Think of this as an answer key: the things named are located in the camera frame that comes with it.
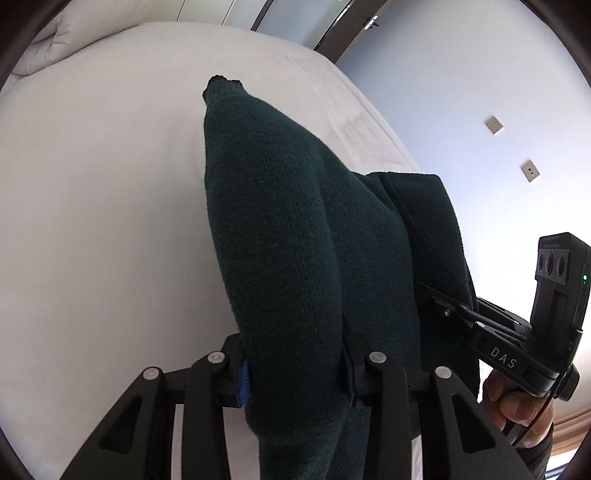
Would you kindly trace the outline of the right hand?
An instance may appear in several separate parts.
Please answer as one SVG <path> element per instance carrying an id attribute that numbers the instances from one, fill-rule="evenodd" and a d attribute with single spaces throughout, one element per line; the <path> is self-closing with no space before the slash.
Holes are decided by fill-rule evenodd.
<path id="1" fill-rule="evenodd" d="M 523 391 L 509 391 L 506 378 L 493 370 L 483 384 L 481 406 L 489 414 L 499 430 L 507 421 L 529 427 L 522 441 L 517 445 L 529 449 L 539 445 L 549 434 L 554 418 L 554 401 L 537 398 Z"/>

